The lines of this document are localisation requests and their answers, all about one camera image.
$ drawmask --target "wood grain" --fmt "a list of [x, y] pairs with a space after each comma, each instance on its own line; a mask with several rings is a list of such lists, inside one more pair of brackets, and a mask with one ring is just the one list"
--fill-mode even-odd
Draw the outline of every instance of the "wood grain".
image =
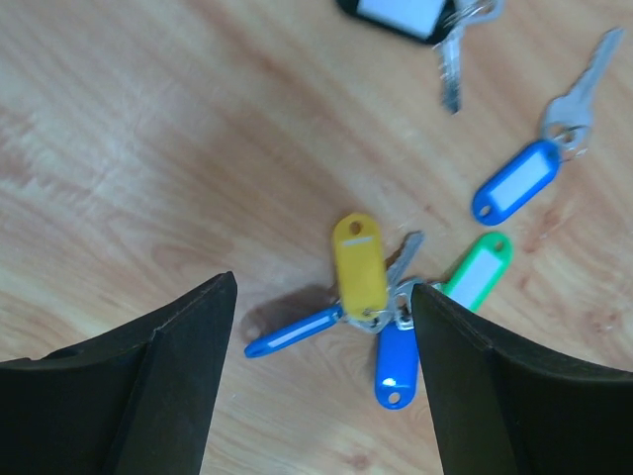
[[[374, 340], [337, 327], [268, 358], [244, 346], [315, 310], [350, 211], [410, 273], [483, 230], [474, 191], [533, 140], [625, 0], [508, 2], [464, 41], [465, 108], [437, 57], [333, 1], [0, 3], [0, 357], [41, 357], [218, 272], [239, 297], [203, 473], [441, 473], [423, 386], [373, 395]], [[633, 42], [597, 91], [590, 152], [500, 229], [515, 261], [481, 314], [633, 370]]]

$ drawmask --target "yellow plastic tag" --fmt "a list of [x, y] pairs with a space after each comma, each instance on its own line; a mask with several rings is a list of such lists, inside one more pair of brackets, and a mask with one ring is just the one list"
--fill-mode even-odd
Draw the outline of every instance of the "yellow plastic tag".
[[389, 300], [378, 224], [367, 215], [351, 214], [334, 228], [332, 244], [343, 310], [351, 319], [373, 320]]

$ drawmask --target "key with black tag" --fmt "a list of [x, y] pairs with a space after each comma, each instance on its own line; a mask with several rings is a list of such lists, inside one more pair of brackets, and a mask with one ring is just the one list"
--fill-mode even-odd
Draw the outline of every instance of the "key with black tag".
[[454, 0], [336, 0], [352, 17], [423, 45], [442, 43], [454, 27]]

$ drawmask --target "bunch of keys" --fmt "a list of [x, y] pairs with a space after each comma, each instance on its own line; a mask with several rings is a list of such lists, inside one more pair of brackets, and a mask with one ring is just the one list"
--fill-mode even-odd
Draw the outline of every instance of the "bunch of keys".
[[591, 102], [597, 84], [622, 42], [624, 30], [607, 32], [591, 64], [570, 92], [552, 101], [541, 124], [541, 140], [533, 142], [490, 178], [475, 194], [472, 212], [485, 226], [495, 226], [512, 216], [550, 184], [565, 161], [575, 156], [593, 127]]
[[[417, 390], [419, 356], [411, 316], [413, 278], [401, 282], [424, 241], [423, 233], [407, 236], [396, 261], [385, 271], [380, 232], [365, 215], [353, 214], [334, 229], [340, 301], [332, 307], [252, 342], [248, 358], [271, 354], [343, 321], [355, 328], [378, 333], [375, 394], [390, 410], [406, 407]], [[505, 273], [512, 259], [512, 245], [501, 233], [480, 238], [451, 280], [438, 288], [475, 311]]]
[[461, 100], [461, 41], [466, 27], [496, 20], [504, 0], [337, 0], [346, 13], [386, 28], [440, 55], [442, 104], [456, 114]]

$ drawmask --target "green plastic tag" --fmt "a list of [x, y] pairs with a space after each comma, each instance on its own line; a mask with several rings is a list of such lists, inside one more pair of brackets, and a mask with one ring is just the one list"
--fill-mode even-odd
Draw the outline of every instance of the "green plastic tag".
[[506, 235], [483, 235], [442, 291], [462, 307], [477, 312], [509, 267], [512, 255], [512, 242]]

